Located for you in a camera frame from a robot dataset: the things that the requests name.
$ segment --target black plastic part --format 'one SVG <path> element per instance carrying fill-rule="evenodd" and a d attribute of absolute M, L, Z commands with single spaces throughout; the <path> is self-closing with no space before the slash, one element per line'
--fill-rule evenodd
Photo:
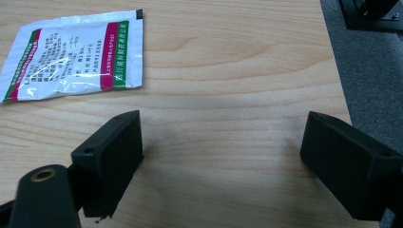
<path fill-rule="evenodd" d="M 400 216 L 394 217 L 392 228 L 402 228 L 403 227 L 403 219 Z"/>
<path fill-rule="evenodd" d="M 112 118 L 71 153 L 69 169 L 79 186 L 77 207 L 86 217 L 112 217 L 134 172 L 143 160 L 140 112 Z"/>
<path fill-rule="evenodd" d="M 14 227 L 81 227 L 64 166 L 43 166 L 20 180 L 10 219 Z"/>
<path fill-rule="evenodd" d="M 8 227 L 14 200 L 0 206 L 0 228 Z"/>
<path fill-rule="evenodd" d="M 143 9 L 136 10 L 136 20 L 143 19 Z"/>
<path fill-rule="evenodd" d="M 401 32 L 403 5 L 398 0 L 339 0 L 347 29 Z"/>
<path fill-rule="evenodd" d="M 402 206 L 403 156 L 347 123 L 310 112 L 300 155 L 354 219 L 381 220 L 386 207 Z"/>

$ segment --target hole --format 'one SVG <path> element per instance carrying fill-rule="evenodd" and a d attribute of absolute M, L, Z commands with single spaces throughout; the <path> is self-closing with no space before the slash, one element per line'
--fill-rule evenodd
<path fill-rule="evenodd" d="M 32 177 L 30 179 L 34 182 L 40 182 L 40 181 L 49 180 L 49 179 L 53 178 L 54 175 L 56 175 L 56 170 L 44 169 L 44 170 L 38 171 L 37 173 L 32 175 Z"/>
<path fill-rule="evenodd" d="M 94 152 L 94 148 L 92 148 L 92 147 L 86 148 L 86 149 L 84 150 L 84 153 L 85 153 L 85 154 L 90 154 L 90 153 L 92 153 L 92 152 Z"/>

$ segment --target gray floor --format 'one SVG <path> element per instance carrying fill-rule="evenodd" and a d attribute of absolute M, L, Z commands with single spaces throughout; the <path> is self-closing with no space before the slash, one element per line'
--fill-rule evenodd
<path fill-rule="evenodd" d="M 403 36 L 347 30 L 338 0 L 320 2 L 353 126 L 403 154 Z"/>

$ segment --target red stripe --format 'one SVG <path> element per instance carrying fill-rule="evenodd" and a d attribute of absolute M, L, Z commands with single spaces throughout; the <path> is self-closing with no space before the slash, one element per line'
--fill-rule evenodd
<path fill-rule="evenodd" d="M 101 90 L 113 88 L 113 69 L 115 67 L 116 39 L 118 39 L 119 23 L 107 24 L 104 51 L 101 62 Z"/>
<path fill-rule="evenodd" d="M 11 101 L 18 101 L 18 89 L 20 88 L 21 81 L 23 80 L 24 75 L 27 72 L 28 65 L 34 56 L 36 49 L 38 49 L 38 40 L 40 35 L 41 30 L 37 29 L 35 32 L 35 38 L 33 38 L 32 49 L 29 52 L 27 60 L 23 63 L 23 66 L 21 67 L 20 75 L 18 75 L 17 82 L 15 83 L 14 88 L 12 89 L 12 92 L 10 94 Z"/>

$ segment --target wood grain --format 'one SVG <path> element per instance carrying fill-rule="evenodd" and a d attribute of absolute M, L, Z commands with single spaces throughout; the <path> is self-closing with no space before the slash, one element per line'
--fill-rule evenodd
<path fill-rule="evenodd" d="M 140 109 L 145 160 L 84 227 L 376 227 L 299 159 L 310 110 L 349 121 L 318 0 L 0 1 L 0 67 L 32 21 L 144 9 L 141 88 L 0 105 L 0 203 L 109 118 Z"/>

